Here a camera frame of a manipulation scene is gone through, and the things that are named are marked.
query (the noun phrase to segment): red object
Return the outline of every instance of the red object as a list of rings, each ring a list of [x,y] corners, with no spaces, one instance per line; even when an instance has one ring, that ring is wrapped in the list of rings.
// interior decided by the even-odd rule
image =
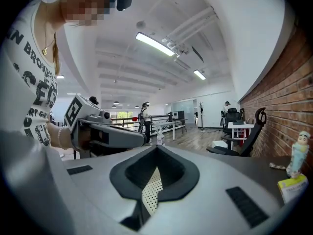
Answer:
[[[249,137],[249,129],[245,129],[245,132],[246,132],[246,138],[248,138]],[[239,140],[239,141],[240,141],[239,146],[240,147],[243,146],[244,141],[243,140]]]

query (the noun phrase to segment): plastic bottle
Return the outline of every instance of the plastic bottle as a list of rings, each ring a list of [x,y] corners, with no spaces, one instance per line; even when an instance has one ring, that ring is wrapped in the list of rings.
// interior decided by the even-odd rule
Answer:
[[[160,131],[157,132],[157,144],[158,145],[165,145],[165,138],[164,138],[164,135],[163,133],[161,133]]]

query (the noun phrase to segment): wooden floor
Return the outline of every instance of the wooden floor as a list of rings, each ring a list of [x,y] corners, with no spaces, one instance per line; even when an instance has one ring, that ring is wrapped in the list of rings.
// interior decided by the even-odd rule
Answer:
[[[207,152],[206,148],[212,146],[213,141],[221,140],[225,134],[221,129],[205,129],[201,130],[195,124],[187,124],[187,132],[184,129],[175,131],[175,140],[173,140],[173,132],[163,133],[165,136],[165,145],[181,148],[184,150],[197,150]],[[157,136],[152,136],[152,144],[157,143]]]

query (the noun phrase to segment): white cloth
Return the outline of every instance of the white cloth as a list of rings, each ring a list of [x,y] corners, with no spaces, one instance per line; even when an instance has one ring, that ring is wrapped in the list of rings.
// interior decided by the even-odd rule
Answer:
[[[51,122],[55,122],[53,112],[50,112],[50,121],[51,121]]]
[[[148,109],[142,112],[142,116],[145,119],[145,122],[150,121],[150,115],[149,115]]]
[[[14,69],[36,96],[24,122],[21,122],[22,134],[48,146],[50,138],[46,123],[56,100],[57,83],[54,64],[46,60],[35,41],[34,21],[40,2],[33,0],[21,11],[4,38],[0,52],[1,56],[8,57],[4,65]]]
[[[225,114],[228,112],[229,106],[223,105],[223,111]]]

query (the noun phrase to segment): window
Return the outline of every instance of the window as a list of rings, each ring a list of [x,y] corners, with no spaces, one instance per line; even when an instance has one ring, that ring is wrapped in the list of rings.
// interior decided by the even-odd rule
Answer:
[[[110,117],[111,118],[133,118],[134,117],[134,112],[110,112]],[[126,119],[126,120],[113,120],[113,123],[120,124],[124,128],[128,128],[131,130],[134,130],[134,124],[125,124],[125,123],[130,123],[132,122],[132,119]]]

